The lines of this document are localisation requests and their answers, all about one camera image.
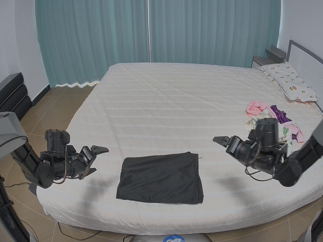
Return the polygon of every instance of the bedside table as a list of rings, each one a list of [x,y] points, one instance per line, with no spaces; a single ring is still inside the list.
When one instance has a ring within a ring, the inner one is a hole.
[[[251,68],[257,68],[263,65],[279,64],[284,62],[286,53],[279,48],[271,45],[270,50],[266,49],[268,57],[254,56]]]

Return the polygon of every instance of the pillow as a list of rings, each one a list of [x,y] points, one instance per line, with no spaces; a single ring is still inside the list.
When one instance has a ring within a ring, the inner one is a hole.
[[[281,64],[264,65],[257,67],[267,76],[275,80],[280,89],[290,100],[317,101],[318,96],[312,87],[307,84],[289,62]]]

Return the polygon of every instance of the teal curtain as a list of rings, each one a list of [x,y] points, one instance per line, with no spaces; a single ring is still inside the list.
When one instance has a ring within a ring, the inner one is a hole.
[[[251,67],[277,45],[281,0],[149,0],[152,62]]]
[[[51,87],[100,80],[109,66],[149,62],[147,0],[35,0]]]

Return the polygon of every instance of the white bed sheet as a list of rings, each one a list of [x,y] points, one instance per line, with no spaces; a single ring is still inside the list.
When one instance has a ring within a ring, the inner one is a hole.
[[[259,69],[174,63],[111,66],[76,112],[67,131],[77,151],[108,147],[84,180],[37,189],[45,212],[62,223],[129,234],[208,233],[277,219],[323,194],[320,159],[291,188],[257,182],[212,142],[246,139],[246,105],[260,100],[287,113],[308,139],[322,119],[314,103],[288,101]],[[116,199],[126,157],[198,153],[204,201],[198,205]],[[258,178],[268,178],[259,173]]]

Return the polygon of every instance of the blue logo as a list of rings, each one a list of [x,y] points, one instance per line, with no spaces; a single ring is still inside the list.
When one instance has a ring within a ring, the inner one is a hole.
[[[164,238],[163,242],[185,242],[185,239],[179,235],[170,235]]]

